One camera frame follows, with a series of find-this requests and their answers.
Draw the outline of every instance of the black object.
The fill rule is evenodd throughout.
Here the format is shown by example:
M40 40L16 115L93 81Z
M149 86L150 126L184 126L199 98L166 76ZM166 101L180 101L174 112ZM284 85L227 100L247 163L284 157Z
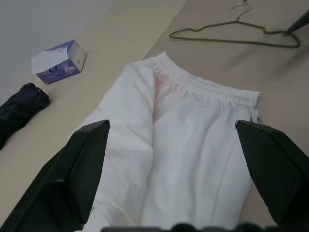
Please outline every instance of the black object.
M303 26L309 23L309 10L306 11L293 25L288 29L289 32L301 29Z
M251 178L278 225L309 230L309 158L283 132L236 122Z
M101 178L109 121L82 127L48 161L0 232L73 232L88 221Z
M29 83L0 106L0 150L16 130L23 128L48 103L48 95Z

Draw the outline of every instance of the tissue box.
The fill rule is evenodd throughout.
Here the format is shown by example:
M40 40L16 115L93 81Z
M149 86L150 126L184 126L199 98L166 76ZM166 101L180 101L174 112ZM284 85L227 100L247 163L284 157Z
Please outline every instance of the tissue box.
M32 74L49 84L80 73L86 54L72 40L41 52L31 60Z

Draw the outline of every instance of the white pants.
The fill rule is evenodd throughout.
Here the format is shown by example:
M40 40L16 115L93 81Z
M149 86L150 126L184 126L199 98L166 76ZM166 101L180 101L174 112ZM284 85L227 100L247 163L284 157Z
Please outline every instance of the white pants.
M234 125L256 118L258 94L193 76L165 53L128 65L83 123L111 122L84 231L124 219L234 228L251 185Z

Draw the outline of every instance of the white tissue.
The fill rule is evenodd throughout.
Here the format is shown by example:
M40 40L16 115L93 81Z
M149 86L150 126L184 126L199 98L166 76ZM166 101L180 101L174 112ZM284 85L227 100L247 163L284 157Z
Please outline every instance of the white tissue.
M69 59L67 48L44 51L31 59L32 74L42 73Z

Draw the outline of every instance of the elastic waistband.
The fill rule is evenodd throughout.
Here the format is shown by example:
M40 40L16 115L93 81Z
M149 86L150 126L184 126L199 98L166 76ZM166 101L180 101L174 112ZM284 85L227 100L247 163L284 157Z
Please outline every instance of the elastic waistband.
M253 108L256 106L259 92L226 87L194 76L177 66L165 52L145 61L155 62L156 71L160 71L174 79L181 88L188 93L198 94L206 98L226 101L237 105Z

